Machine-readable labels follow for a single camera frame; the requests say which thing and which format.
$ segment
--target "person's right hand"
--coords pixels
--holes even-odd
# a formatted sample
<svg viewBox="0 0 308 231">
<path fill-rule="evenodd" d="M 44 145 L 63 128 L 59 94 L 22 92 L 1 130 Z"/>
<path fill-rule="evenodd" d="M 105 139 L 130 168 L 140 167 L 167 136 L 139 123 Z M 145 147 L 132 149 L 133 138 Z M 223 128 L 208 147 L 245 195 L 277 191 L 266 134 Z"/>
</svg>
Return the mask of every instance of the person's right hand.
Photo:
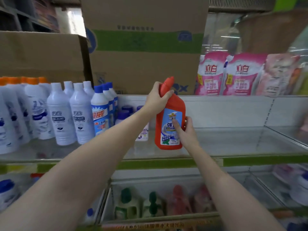
<svg viewBox="0 0 308 231">
<path fill-rule="evenodd" d="M 197 134 L 195 132 L 195 129 L 193 127 L 193 120 L 191 117 L 186 117 L 186 129 L 185 131 L 182 130 L 180 124 L 177 120 L 172 120 L 172 123 L 179 135 L 180 141 L 183 144 L 183 146 L 186 148 L 188 152 L 192 150 L 192 147 L 198 147 L 199 141 L 197 138 Z"/>
</svg>

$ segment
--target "metal grille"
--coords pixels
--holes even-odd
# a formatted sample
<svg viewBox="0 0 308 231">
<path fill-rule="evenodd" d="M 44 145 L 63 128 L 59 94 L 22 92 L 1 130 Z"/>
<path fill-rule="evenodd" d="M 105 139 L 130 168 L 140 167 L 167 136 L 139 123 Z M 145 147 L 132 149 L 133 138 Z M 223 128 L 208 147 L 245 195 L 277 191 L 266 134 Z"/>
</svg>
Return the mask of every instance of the metal grille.
<svg viewBox="0 0 308 231">
<path fill-rule="evenodd" d="M 210 0 L 210 8 L 230 10 L 271 11 L 275 0 Z"/>
<path fill-rule="evenodd" d="M 51 0 L 56 4 L 80 4 L 80 0 Z"/>
</svg>

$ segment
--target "person's left hand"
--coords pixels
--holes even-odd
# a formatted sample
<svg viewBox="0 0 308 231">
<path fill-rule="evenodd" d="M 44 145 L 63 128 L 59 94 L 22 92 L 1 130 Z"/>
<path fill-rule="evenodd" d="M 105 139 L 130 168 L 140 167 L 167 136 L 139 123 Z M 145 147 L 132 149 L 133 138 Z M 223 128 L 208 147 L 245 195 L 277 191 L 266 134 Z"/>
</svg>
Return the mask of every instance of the person's left hand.
<svg viewBox="0 0 308 231">
<path fill-rule="evenodd" d="M 174 93 L 174 90 L 168 91 L 163 97 L 160 97 L 158 93 L 160 82 L 155 82 L 152 91 L 148 94 L 147 100 L 144 105 L 144 109 L 147 110 L 148 114 L 155 116 L 160 113 L 166 106 L 167 101 Z"/>
</svg>

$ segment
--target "red bottle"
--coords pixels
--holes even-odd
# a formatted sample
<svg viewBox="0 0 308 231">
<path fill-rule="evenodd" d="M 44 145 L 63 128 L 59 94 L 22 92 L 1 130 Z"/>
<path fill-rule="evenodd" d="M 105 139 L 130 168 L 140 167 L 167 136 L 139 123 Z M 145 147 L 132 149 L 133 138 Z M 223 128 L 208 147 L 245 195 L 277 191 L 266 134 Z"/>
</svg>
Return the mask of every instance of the red bottle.
<svg viewBox="0 0 308 231">
<path fill-rule="evenodd" d="M 174 77 L 167 78 L 159 88 L 159 95 L 163 97 L 170 91 L 174 83 Z M 182 148 L 182 143 L 178 137 L 172 120 L 176 119 L 182 129 L 185 124 L 185 104 L 184 101 L 175 94 L 172 94 L 166 107 L 156 115 L 155 144 L 163 150 L 176 150 Z"/>
</svg>

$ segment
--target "person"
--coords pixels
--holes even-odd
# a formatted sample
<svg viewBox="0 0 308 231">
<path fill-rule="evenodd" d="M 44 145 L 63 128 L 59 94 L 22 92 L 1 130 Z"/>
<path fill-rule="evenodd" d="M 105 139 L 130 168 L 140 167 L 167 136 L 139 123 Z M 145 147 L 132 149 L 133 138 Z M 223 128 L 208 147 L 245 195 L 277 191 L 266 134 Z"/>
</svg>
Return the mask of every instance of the person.
<svg viewBox="0 0 308 231">
<path fill-rule="evenodd" d="M 156 82 L 145 105 L 121 123 L 96 136 L 61 160 L 0 215 L 0 231 L 70 231 L 105 188 L 108 179 L 144 126 L 160 113 L 164 97 Z M 183 146 L 197 163 L 215 206 L 229 231 L 284 230 L 274 216 L 200 147 L 190 117 L 186 130 L 173 124 Z"/>
</svg>

